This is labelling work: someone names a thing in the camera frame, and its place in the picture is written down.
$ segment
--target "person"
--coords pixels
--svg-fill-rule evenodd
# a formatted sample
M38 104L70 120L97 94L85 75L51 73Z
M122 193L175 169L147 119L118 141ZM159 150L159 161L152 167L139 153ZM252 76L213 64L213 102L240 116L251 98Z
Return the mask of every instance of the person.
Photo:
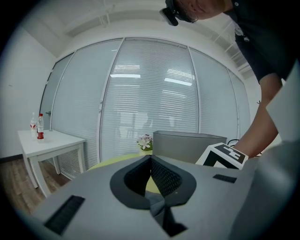
M173 4L182 16L180 19L190 23L221 13L234 21L236 43L262 90L255 119L234 147L249 158L257 156L278 135L266 106L296 61L296 37L289 31L293 20L288 21L290 16L296 16L292 6L271 0L174 0Z

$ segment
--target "red label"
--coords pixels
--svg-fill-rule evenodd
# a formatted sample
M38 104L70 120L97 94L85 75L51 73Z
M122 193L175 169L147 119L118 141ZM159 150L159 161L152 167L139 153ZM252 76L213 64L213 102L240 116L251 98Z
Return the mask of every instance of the red label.
M37 139L44 139L44 133L37 133Z

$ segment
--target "table leg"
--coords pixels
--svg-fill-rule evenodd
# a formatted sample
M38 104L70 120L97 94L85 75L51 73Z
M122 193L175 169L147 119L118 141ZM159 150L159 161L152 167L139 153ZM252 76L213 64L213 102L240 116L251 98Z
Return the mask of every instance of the table leg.
M24 153L24 150L22 150L22 153L23 153L24 163L25 163L25 167L26 167L26 170L28 172L29 178L30 178L34 188L37 188L38 187L37 182L36 182L36 180L34 179L34 177L32 175L32 171L30 169L29 162L28 162L28 159L27 159L27 157Z
M84 153L83 153L83 143L79 145L77 150L78 153L78 160L79 160L79 167L80 172L83 173L85 171L85 161L84 161Z
M45 182L45 179L42 175L41 168L39 167L38 158L30 157L29 159L30 159L30 164L31 164L33 173L37 179L37 183L38 183L39 187L41 188L45 197L49 197L51 195L51 193L50 193L50 190L49 190L49 188Z
M54 162L54 167L55 167L56 173L59 175L60 174L60 167L58 165L57 156L53 158L53 162Z

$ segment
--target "yellow-green surface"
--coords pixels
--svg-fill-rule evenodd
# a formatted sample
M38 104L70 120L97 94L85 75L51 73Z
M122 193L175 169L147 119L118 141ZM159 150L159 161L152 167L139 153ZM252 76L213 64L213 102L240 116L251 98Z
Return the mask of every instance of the yellow-green surface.
M140 156L143 156L143 155L144 156L145 155L152 155L152 151L145 151L144 153L132 153L132 154L127 154L127 155L123 155L123 156L119 156L119 157L114 157L114 158L111 158L107 161L104 161L102 163L99 163L99 164L93 166L89 170L96 169L96 168L103 167L103 166L107 166L107 165L114 164L114 163L124 161L124 160L128 160L128 159L137 158L137 157L140 157ZM160 193L159 189L157 188L156 184L154 183L152 177L149 178L146 190L149 191L149 192L153 192L153 193Z

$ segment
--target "ceiling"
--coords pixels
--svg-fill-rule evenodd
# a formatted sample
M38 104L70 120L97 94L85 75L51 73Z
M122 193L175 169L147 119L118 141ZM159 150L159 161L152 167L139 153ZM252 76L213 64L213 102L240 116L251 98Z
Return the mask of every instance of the ceiling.
M164 7L164 0L44 0L22 25L58 57L72 38L83 31L97 26L107 28L125 20L164 21L159 14ZM220 45L242 74L252 74L234 41L234 25L228 16L221 14L193 24L180 21L180 25Z

